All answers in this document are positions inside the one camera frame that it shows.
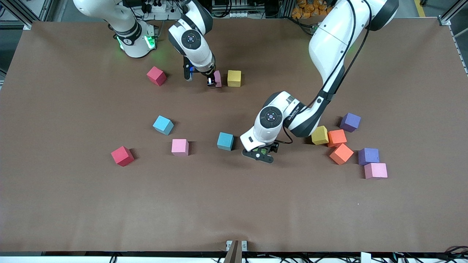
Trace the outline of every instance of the foam cube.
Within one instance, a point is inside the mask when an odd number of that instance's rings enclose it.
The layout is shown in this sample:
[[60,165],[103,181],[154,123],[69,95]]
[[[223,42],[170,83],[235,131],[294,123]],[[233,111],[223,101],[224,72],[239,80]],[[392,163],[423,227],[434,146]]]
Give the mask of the foam cube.
[[344,164],[354,152],[348,148],[344,143],[338,146],[331,154],[330,158],[337,164]]
[[129,163],[135,160],[130,150],[125,148],[124,146],[118,148],[110,154],[112,155],[112,158],[114,158],[116,164],[122,167],[128,165]]
[[174,156],[189,156],[189,142],[187,139],[173,139],[172,154]]
[[241,86],[241,71],[240,70],[228,70],[227,71],[227,85],[229,87]]
[[366,179],[385,179],[387,178],[387,165],[385,163],[374,163],[364,165]]
[[359,165],[366,165],[371,162],[380,162],[379,150],[374,148],[364,148],[358,153]]
[[329,143],[328,140],[328,131],[325,126],[319,126],[312,133],[312,142],[315,145]]
[[164,72],[155,66],[146,75],[152,83],[158,86],[161,86],[167,79]]
[[340,144],[347,142],[344,130],[336,130],[328,132],[328,147],[337,147]]
[[165,135],[169,135],[172,128],[174,127],[174,124],[168,118],[165,118],[165,117],[159,115],[159,117],[154,122],[153,127],[158,132],[160,132],[162,134],[165,134]]
[[226,151],[233,149],[234,135],[220,132],[218,137],[218,148]]
[[341,120],[340,128],[347,132],[353,132],[359,127],[360,121],[361,117],[348,112]]
[[219,70],[214,72],[214,82],[216,83],[216,88],[220,88],[221,86],[223,86],[221,84],[221,74],[219,73]]

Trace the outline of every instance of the blue cube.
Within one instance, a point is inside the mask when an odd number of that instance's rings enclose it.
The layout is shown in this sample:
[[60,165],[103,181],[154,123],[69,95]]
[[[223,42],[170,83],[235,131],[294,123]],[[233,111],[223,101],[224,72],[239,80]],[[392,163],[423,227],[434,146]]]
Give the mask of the blue cube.
[[169,135],[174,124],[167,118],[159,116],[153,124],[153,127],[160,133]]
[[364,148],[358,153],[358,163],[366,165],[371,162],[380,162],[379,150],[374,148]]
[[218,148],[226,151],[233,149],[234,135],[220,132],[218,137]]
[[352,113],[346,113],[343,120],[341,120],[340,128],[347,132],[353,132],[359,127],[360,121],[361,117]]

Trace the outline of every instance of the yellow cube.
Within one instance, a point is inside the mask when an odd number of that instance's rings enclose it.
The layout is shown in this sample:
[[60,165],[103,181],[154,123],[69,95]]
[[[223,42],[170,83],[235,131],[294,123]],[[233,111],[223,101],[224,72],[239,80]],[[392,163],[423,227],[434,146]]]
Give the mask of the yellow cube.
[[320,126],[315,129],[315,131],[312,133],[312,142],[315,145],[329,143],[328,131],[325,126]]
[[241,86],[241,71],[240,70],[228,70],[227,71],[227,85],[228,87],[240,87]]

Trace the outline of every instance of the power strip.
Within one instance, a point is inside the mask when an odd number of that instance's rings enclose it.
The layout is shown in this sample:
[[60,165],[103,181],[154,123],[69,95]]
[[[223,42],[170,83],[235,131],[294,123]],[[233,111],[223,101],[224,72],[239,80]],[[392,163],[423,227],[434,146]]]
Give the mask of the power strip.
[[247,12],[231,12],[229,18],[247,18]]

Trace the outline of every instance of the red cube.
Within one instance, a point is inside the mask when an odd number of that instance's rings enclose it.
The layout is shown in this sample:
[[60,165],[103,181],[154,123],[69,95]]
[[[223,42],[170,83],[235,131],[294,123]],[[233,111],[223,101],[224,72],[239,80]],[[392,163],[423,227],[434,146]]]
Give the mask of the red cube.
[[152,83],[158,86],[161,86],[166,81],[164,72],[155,66],[146,75]]
[[129,163],[135,160],[132,153],[130,153],[130,150],[125,148],[124,146],[113,151],[111,155],[112,155],[112,158],[114,158],[114,161],[116,162],[116,164],[122,167],[128,165]]

